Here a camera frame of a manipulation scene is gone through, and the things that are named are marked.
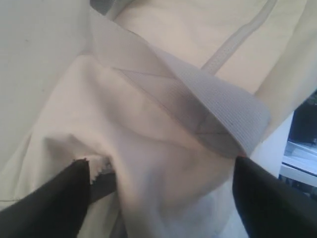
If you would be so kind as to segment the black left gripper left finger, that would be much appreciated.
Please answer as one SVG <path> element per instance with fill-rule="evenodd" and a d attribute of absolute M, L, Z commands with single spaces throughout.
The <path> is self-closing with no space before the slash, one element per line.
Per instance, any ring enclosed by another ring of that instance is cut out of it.
<path fill-rule="evenodd" d="M 90 201 L 90 172 L 78 160 L 0 213 L 2 238 L 75 238 Z"/>

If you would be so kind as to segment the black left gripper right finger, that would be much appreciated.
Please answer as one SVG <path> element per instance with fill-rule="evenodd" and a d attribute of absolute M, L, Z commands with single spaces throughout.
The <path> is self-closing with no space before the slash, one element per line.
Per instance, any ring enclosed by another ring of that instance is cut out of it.
<path fill-rule="evenodd" d="M 236 158 L 232 193 L 249 237 L 317 236 L 317 203 L 251 159 Z"/>

